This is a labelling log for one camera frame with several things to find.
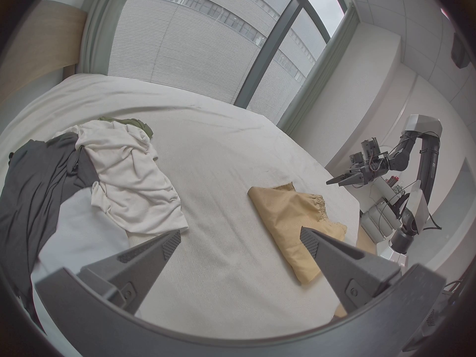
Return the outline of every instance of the wooden surface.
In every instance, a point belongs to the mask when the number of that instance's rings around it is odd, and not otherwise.
[[[43,0],[28,16],[0,65],[0,104],[33,80],[78,63],[86,12]]]
[[[370,239],[370,237],[367,235],[362,226],[358,227],[356,247],[374,255],[377,253],[377,247],[375,243]],[[344,316],[347,316],[347,312],[342,306],[342,304],[339,304],[334,315],[338,318],[343,318]]]

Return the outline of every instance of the bed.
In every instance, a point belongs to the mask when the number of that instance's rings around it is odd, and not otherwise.
[[[301,286],[247,196],[289,182],[321,194],[331,221],[356,244],[359,204],[264,116],[188,91],[79,74],[45,93],[0,135],[8,154],[29,139],[99,116],[138,118],[154,131],[158,167],[175,189],[189,230],[140,307],[153,324],[197,336],[261,338],[328,323],[339,300],[322,274]],[[141,242],[130,236],[131,245]]]

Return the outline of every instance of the green curtain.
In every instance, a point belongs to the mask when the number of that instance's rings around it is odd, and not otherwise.
[[[88,12],[81,40],[78,73],[108,74],[112,42],[127,0],[85,0]]]
[[[283,132],[291,135],[301,119],[316,102],[319,94],[324,89],[327,81],[342,59],[358,24],[359,18],[357,11],[355,7],[351,5],[337,27],[336,32],[319,56],[316,64],[309,72],[301,89],[297,92],[279,120],[277,126],[282,129]]]

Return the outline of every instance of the robotic arm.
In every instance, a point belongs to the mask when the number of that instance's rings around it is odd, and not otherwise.
[[[389,248],[382,253],[384,258],[394,260],[403,266],[406,266],[406,253],[413,236],[423,231],[429,215],[427,205],[435,182],[442,129],[440,121],[436,118],[410,115],[405,122],[400,142],[390,154],[380,152],[376,138],[363,141],[364,154],[358,152],[350,155],[352,166],[344,174],[327,181],[328,185],[336,183],[339,186],[366,185],[385,175],[389,170],[405,170],[416,139],[422,139],[417,182],[402,213],[402,226],[390,240]]]

